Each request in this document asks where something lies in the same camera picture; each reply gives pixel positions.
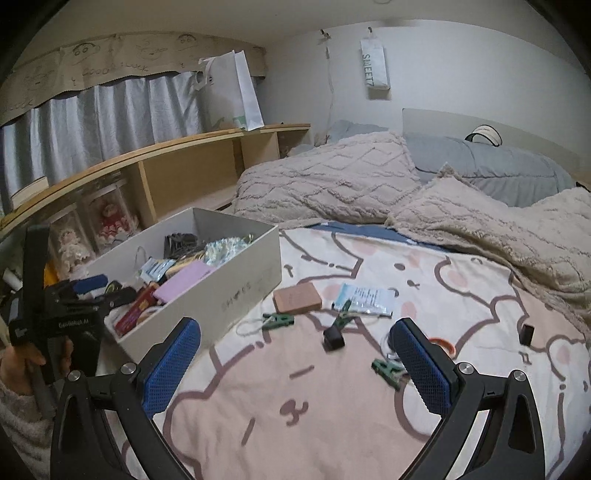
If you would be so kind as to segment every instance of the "red package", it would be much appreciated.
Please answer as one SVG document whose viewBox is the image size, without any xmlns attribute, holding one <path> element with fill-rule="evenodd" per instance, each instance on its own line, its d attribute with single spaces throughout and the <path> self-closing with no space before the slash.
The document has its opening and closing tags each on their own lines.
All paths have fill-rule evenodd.
<svg viewBox="0 0 591 480">
<path fill-rule="evenodd" d="M 156 283 L 151 283 L 139 293 L 138 298 L 131 308 L 115 323 L 115 332 L 117 332 L 117 335 L 123 337 L 123 335 L 137 325 L 139 316 L 144 310 L 156 305 L 158 300 L 154 297 L 154 292 L 157 288 L 158 285 Z"/>
</svg>

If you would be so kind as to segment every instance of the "medicine packet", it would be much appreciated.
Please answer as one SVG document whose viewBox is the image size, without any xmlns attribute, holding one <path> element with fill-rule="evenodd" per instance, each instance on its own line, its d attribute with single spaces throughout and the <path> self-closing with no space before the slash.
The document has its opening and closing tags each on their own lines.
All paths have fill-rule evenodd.
<svg viewBox="0 0 591 480">
<path fill-rule="evenodd" d="M 392 290 L 343 283 L 332 307 L 334 310 L 340 310 L 347 300 L 351 300 L 350 312 L 392 317 L 395 298 Z"/>
</svg>

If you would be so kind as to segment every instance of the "open box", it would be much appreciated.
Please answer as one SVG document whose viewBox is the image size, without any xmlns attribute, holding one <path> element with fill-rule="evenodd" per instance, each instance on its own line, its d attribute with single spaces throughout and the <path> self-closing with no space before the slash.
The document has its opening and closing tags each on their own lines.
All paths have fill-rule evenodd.
<svg viewBox="0 0 591 480">
<path fill-rule="evenodd" d="M 199 322 L 201 345 L 203 350 L 207 349 L 281 282 L 276 226 L 198 208 L 184 210 L 128 239 L 88 264 L 85 274 L 105 274 L 109 281 L 129 281 L 144 261 L 143 250 L 148 257 L 162 258 L 164 237 L 172 233 L 194 233 L 206 241 L 253 234 L 255 240 L 180 297 L 116 339 L 135 362 L 153 344 L 162 342 L 183 317 Z"/>
</svg>

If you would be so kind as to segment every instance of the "pink case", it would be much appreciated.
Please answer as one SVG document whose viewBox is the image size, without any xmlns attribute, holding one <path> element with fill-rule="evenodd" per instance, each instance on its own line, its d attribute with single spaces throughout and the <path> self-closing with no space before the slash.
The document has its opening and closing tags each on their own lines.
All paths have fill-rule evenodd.
<svg viewBox="0 0 591 480">
<path fill-rule="evenodd" d="M 210 267 L 200 260 L 195 260 L 170 280 L 164 282 L 160 288 L 154 292 L 154 297 L 163 303 L 169 303 L 177 297 L 180 297 L 191 287 L 197 285 L 214 270 L 214 267 Z"/>
</svg>

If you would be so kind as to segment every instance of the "white paper bag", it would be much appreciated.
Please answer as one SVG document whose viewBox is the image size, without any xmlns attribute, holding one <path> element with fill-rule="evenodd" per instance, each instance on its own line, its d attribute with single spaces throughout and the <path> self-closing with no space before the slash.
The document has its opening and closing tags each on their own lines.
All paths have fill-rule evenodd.
<svg viewBox="0 0 591 480">
<path fill-rule="evenodd" d="M 204 93 L 209 131 L 250 131 L 265 125 L 243 51 L 231 51 L 200 63 L 204 65 L 204 81 L 197 84 L 197 89 Z"/>
<path fill-rule="evenodd" d="M 384 47 L 378 38 L 364 38 L 361 40 L 361 55 L 363 58 L 363 74 L 365 84 L 376 90 L 389 90 L 388 69 Z"/>
</svg>

